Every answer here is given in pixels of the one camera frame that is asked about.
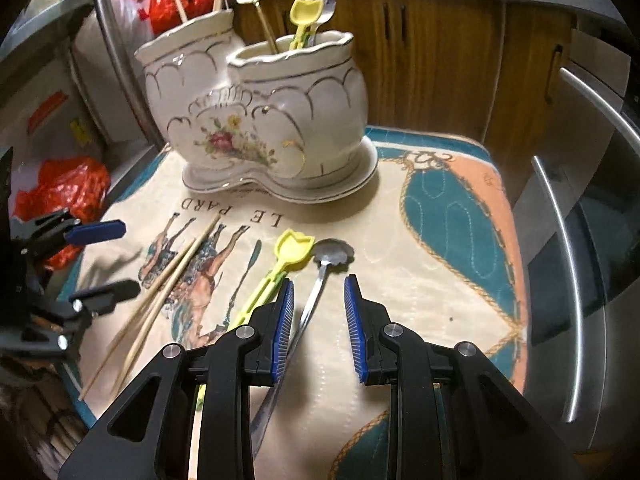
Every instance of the silver spoon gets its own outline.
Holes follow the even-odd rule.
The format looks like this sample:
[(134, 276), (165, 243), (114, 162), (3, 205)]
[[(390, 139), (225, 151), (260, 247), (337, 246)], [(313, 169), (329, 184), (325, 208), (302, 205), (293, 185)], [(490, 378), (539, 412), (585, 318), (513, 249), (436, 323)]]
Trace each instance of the silver spoon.
[(306, 305), (302, 311), (298, 330), (296, 330), (296, 333), (289, 345), (284, 373), (276, 385), (273, 388), (269, 388), (267, 395), (264, 397), (260, 408), (258, 408), (258, 411), (254, 416), (254, 420), (251, 421), (251, 449), (254, 459), (260, 451), (260, 446), (262, 445), (264, 434), (267, 431), (267, 425), (271, 418), (271, 413), (273, 413), (273, 409), (276, 406), (280, 387), (282, 386), (284, 376), (287, 373), (287, 367), (293, 358), (293, 354), (298, 347), (298, 343), (305, 333), (306, 327), (311, 321), (311, 317), (313, 316), (316, 305), (318, 304), (318, 299), (320, 298), (320, 293), (322, 292), (324, 281), (326, 280), (327, 270), (329, 267), (347, 265), (351, 260), (353, 260), (354, 253), (353, 247), (351, 247), (347, 242), (337, 240), (336, 238), (326, 238), (325, 240), (320, 240), (314, 244), (311, 249), (311, 254), (314, 261), (320, 264), (320, 269), (318, 270), (318, 277), (316, 278), (314, 287), (311, 289), (311, 294), (309, 295), (308, 300), (306, 300)]

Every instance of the ceramic saucer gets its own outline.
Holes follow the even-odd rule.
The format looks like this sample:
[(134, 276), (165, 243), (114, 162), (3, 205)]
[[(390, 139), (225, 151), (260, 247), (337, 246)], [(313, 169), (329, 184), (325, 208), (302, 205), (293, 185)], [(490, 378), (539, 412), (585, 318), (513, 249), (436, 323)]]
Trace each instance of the ceramic saucer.
[(254, 182), (262, 186), (273, 196), (286, 202), (298, 204), (317, 204), (321, 202), (331, 202), (339, 198), (350, 195), (363, 187), (376, 172), (378, 166), (378, 151), (369, 137), (364, 137), (354, 154), (354, 169), (340, 182), (325, 187), (315, 189), (293, 189), (282, 186), (264, 173), (254, 172), (242, 176), (226, 175), (223, 181), (216, 180), (216, 172), (202, 171), (187, 165), (182, 172), (183, 184), (196, 193), (212, 193), (222, 191), (232, 187)]

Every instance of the spoon handle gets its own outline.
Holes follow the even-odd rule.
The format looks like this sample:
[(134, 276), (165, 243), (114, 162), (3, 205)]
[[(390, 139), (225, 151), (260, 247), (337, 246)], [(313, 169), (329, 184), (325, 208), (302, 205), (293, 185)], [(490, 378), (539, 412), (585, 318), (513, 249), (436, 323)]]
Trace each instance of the spoon handle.
[(302, 317), (300, 318), (298, 330), (296, 330), (296, 333), (294, 334), (293, 339), (289, 344), (287, 363), (284, 369), (284, 373), (280, 380), (275, 384), (275, 386), (273, 388), (269, 388), (267, 395), (264, 397), (260, 408), (258, 408), (258, 411), (254, 416), (254, 420), (251, 421), (251, 448), (254, 459), (260, 451), (260, 446), (262, 445), (264, 434), (267, 431), (267, 424), (269, 423), (271, 413), (273, 413), (273, 409), (276, 406), (278, 394), (280, 393), (280, 387), (282, 386), (284, 377), (287, 374), (287, 369), (289, 367), (291, 359), (293, 358), (293, 354), (296, 351), (300, 339), (305, 333), (309, 321), (311, 321), (311, 317), (313, 316), (314, 310), (316, 309), (316, 304), (318, 304), (318, 298), (320, 297), (320, 292), (322, 291), (322, 286), (324, 285), (324, 280), (326, 278), (327, 267), (328, 265), (323, 262), (318, 272), (316, 282), (314, 283), (314, 288), (311, 289), (309, 299), (306, 300), (306, 305), (304, 310), (302, 311)]

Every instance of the yellow plastic spoon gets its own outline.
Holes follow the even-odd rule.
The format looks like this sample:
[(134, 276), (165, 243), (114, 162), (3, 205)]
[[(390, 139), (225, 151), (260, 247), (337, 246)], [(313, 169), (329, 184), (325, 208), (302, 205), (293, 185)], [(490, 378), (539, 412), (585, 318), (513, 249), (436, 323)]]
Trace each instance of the yellow plastic spoon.
[(305, 46), (305, 31), (313, 25), (324, 8), (324, 0), (296, 0), (289, 11), (291, 23), (298, 26), (296, 37), (289, 45), (289, 50), (297, 50)]
[(229, 325), (227, 329), (228, 332), (240, 325), (247, 324), (254, 309), (269, 301), (273, 291), (286, 275), (286, 267), (304, 261), (309, 256), (314, 241), (315, 238), (313, 236), (306, 236), (293, 229), (287, 229), (280, 235), (273, 248), (273, 253), (276, 255), (275, 266), (262, 279), (258, 287), (246, 301), (240, 314), (238, 314), (234, 322)]

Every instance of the floral decoration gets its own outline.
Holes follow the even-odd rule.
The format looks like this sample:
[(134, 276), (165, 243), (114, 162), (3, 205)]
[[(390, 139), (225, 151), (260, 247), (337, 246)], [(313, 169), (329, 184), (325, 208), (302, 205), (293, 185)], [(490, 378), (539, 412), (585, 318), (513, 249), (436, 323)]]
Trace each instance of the floral decoration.
[(258, 162), (264, 166), (277, 163), (274, 150), (268, 150), (266, 143), (262, 142), (255, 132), (249, 133), (242, 129), (242, 119), (235, 114), (226, 118), (222, 124), (220, 118), (213, 119), (215, 131), (201, 126), (200, 130), (205, 134), (205, 140), (196, 140), (196, 146), (204, 147), (211, 158), (219, 155), (230, 156), (240, 160)]

